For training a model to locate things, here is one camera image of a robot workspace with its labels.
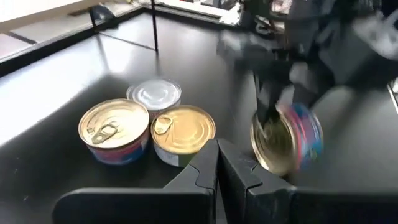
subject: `black surface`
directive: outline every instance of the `black surface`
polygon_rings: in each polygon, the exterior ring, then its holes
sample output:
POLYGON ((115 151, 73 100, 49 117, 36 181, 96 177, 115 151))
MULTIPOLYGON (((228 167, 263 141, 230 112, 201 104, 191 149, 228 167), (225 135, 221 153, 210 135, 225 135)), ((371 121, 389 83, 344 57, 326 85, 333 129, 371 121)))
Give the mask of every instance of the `black surface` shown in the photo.
MULTIPOLYGON (((136 163, 108 167, 80 141, 77 124, 93 105, 125 97, 127 87, 151 77, 171 78, 182 103, 215 120, 218 138, 252 156, 249 123, 256 97, 251 75, 236 75, 216 55, 218 31, 166 18, 157 20, 159 56, 103 35, 92 37, 0 79, 1 223, 49 223, 59 196, 82 187, 163 187, 181 169, 149 151, 136 163)), ((150 14, 109 31, 153 43, 150 14)), ((397 115, 388 92, 331 92, 316 108, 326 149, 297 185, 324 189, 395 187, 397 115)))
POLYGON ((218 141, 208 141, 162 189, 94 188, 64 195, 52 217, 61 223, 215 224, 218 141))
POLYGON ((313 180, 293 186, 231 143, 219 140, 219 145, 218 177, 229 224, 398 221, 396 187, 351 187, 344 182, 339 187, 312 187, 313 180))

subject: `tuna can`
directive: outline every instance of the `tuna can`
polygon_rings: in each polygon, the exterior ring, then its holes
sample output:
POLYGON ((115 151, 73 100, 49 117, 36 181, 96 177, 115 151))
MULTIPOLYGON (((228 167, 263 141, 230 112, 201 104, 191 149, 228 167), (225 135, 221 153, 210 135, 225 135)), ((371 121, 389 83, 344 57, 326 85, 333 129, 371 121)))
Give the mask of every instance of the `tuna can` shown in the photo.
POLYGON ((263 168, 283 176, 301 169, 323 150, 322 129, 316 116, 304 105, 278 107, 279 119, 262 128, 253 116, 251 142, 263 168))
POLYGON ((127 98, 143 104, 148 112, 150 122, 162 111, 180 105, 180 85, 161 78, 155 78, 130 86, 127 98))
POLYGON ((125 165, 140 158, 149 139, 149 114, 135 101, 115 99, 88 110, 79 122, 79 135, 95 158, 125 165))
POLYGON ((200 108, 182 105, 159 114, 150 127, 158 157, 176 167, 185 167, 213 139, 213 118, 200 108))

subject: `white floor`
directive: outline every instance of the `white floor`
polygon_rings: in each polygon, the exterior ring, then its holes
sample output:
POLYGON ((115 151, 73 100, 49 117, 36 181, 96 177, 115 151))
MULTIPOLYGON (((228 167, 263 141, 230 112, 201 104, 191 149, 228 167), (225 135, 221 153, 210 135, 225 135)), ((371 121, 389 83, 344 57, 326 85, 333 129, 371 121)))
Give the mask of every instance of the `white floor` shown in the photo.
MULTIPOLYGON (((106 5, 113 11, 113 13, 115 13, 115 15, 120 15, 137 7, 137 4, 114 2, 106 3, 106 5)), ((39 43, 63 34, 85 29, 90 26, 90 16, 86 13, 80 16, 65 15, 52 18, 12 30, 11 32, 39 43)), ((6 34, 0 34, 0 59, 20 52, 29 46, 31 45, 21 40, 9 37, 6 34)))
MULTIPOLYGON (((141 4, 150 3, 150 0, 136 0, 141 4)), ((215 7, 202 6, 201 0, 195 0, 195 3, 189 3, 179 0, 157 0, 165 3, 166 5, 173 6, 176 8, 182 8, 189 11, 196 11, 202 14, 209 14, 211 16, 222 16, 227 11, 224 9, 218 9, 215 7)), ((133 10, 135 7, 140 6, 139 3, 128 4, 125 0, 113 0, 112 2, 106 3, 115 15, 120 15, 128 11, 133 10)), ((67 34, 73 31, 86 29, 91 26, 90 16, 88 13, 80 16, 60 16, 52 18, 46 21, 38 22, 28 26, 12 30, 11 32, 25 37, 27 39, 36 41, 38 43, 53 39, 63 34, 67 34)), ((30 44, 27 44, 21 40, 9 37, 5 34, 0 34, 0 60, 11 56, 21 50, 28 48, 30 44)))

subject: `pull tab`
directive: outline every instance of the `pull tab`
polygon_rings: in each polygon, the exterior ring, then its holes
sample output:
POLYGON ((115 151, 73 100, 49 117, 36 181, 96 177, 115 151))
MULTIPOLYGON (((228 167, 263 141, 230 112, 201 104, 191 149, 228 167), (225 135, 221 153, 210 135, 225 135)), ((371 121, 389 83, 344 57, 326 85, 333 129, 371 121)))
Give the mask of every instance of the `pull tab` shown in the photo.
POLYGON ((118 129, 117 127, 115 127, 115 125, 105 124, 97 131, 97 133, 95 133, 95 135, 91 138, 91 141, 93 142, 93 144, 101 144, 102 142, 108 140, 110 137, 114 136, 117 132, 118 129), (104 132, 105 128, 111 128, 112 132, 111 133, 104 132))
POLYGON ((172 123, 173 123, 173 119, 170 118, 169 116, 165 116, 165 115, 159 116, 156 119, 156 123, 155 123, 156 134, 162 135, 162 134, 166 133, 167 130, 169 130, 169 128, 171 127, 172 123), (166 120, 166 123, 160 122, 161 119, 166 120))

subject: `black metal part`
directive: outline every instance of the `black metal part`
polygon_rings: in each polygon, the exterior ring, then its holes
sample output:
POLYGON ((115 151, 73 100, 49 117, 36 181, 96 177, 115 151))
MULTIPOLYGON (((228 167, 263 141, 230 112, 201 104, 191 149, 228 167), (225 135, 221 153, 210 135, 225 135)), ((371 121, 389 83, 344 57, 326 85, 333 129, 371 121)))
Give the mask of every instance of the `black metal part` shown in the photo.
POLYGON ((319 58, 337 85, 385 88, 397 76, 396 20, 398 11, 386 19, 372 15, 325 29, 330 41, 320 42, 319 58))
POLYGON ((154 42, 155 42, 155 51, 158 52, 158 43, 157 43, 157 25, 156 25, 156 10, 155 10, 155 0, 150 0, 150 9, 152 13, 152 28, 154 30, 154 42))
POLYGON ((279 117, 276 104, 289 85, 296 86, 293 102, 311 108, 335 84, 330 70, 321 62, 293 63, 290 53, 278 41, 254 34, 224 31, 220 35, 217 54, 230 69, 243 75, 253 72, 262 125, 279 117))
POLYGON ((53 222, 215 224, 218 153, 217 140, 209 140, 162 189, 74 190, 55 205, 53 222))
POLYGON ((247 30, 255 30, 257 26, 257 22, 255 20, 256 15, 253 14, 251 11, 247 10, 248 9, 247 2, 240 3, 240 7, 241 8, 239 9, 238 25, 244 27, 247 30))
POLYGON ((229 224, 396 223, 396 190, 327 191, 294 187, 219 140, 219 183, 229 224))
POLYGON ((145 48, 145 49, 156 50, 156 49, 153 48, 153 47, 149 47, 149 46, 146 46, 146 45, 143 45, 143 44, 138 44, 138 43, 133 42, 133 41, 130 41, 130 40, 122 39, 122 38, 119 38, 119 37, 116 37, 116 36, 107 34, 107 33, 105 33, 105 32, 100 32, 100 34, 101 34, 101 35, 104 35, 104 36, 107 36, 107 37, 110 37, 110 38, 114 38, 114 39, 116 39, 116 40, 120 40, 120 41, 129 43, 129 44, 134 44, 134 45, 136 45, 136 46, 143 47, 143 48, 145 48))
POLYGON ((88 13, 90 14, 91 25, 93 25, 94 31, 96 31, 96 30, 97 30, 97 24, 96 24, 96 22, 95 22, 96 16, 95 16, 95 14, 94 14, 94 8, 91 7, 91 8, 88 10, 88 13))

